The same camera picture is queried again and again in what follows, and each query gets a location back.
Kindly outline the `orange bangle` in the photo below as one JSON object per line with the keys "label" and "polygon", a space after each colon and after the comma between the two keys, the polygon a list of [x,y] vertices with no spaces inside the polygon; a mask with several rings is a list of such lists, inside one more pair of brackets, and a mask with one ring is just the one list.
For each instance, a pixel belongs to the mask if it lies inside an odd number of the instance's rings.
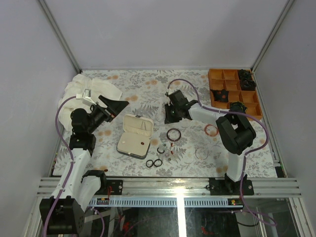
{"label": "orange bangle", "polygon": [[210,136],[210,137],[215,137],[218,135],[219,133],[219,130],[216,126],[214,125],[211,125],[211,124],[208,124],[205,126],[204,128],[204,132],[207,136]]}

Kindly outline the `cream navy jewelry box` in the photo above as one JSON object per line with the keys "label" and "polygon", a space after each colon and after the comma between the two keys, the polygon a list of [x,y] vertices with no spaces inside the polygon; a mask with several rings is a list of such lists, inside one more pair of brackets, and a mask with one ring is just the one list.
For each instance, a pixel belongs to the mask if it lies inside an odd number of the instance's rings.
{"label": "cream navy jewelry box", "polygon": [[126,114],[123,117],[123,131],[117,144],[117,151],[137,159],[145,159],[153,135],[154,121],[150,118]]}

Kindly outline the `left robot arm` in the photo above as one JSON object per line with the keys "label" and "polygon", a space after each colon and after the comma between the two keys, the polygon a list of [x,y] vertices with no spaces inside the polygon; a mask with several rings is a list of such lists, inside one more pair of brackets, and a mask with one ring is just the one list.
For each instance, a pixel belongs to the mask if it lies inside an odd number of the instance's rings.
{"label": "left robot arm", "polygon": [[72,134],[65,146],[71,158],[56,189],[39,205],[44,237],[79,235],[84,226],[85,210],[92,197],[95,193],[102,195],[108,189],[103,171],[85,170],[96,144],[93,132],[102,123],[111,122],[129,102],[111,100],[102,95],[99,99],[104,106],[91,102],[90,112],[78,108],[70,114]]}

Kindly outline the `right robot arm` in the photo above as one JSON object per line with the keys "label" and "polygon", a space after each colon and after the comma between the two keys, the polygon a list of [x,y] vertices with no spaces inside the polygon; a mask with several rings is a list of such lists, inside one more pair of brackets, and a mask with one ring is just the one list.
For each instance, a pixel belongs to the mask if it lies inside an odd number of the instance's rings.
{"label": "right robot arm", "polygon": [[215,125],[223,146],[229,154],[225,189],[231,195],[238,194],[243,184],[241,178],[244,151],[251,147],[256,132],[246,117],[246,107],[241,102],[233,102],[229,109],[220,110],[204,106],[198,100],[189,101],[181,92],[166,93],[169,103],[165,104],[165,123],[176,123],[182,119],[197,120]]}

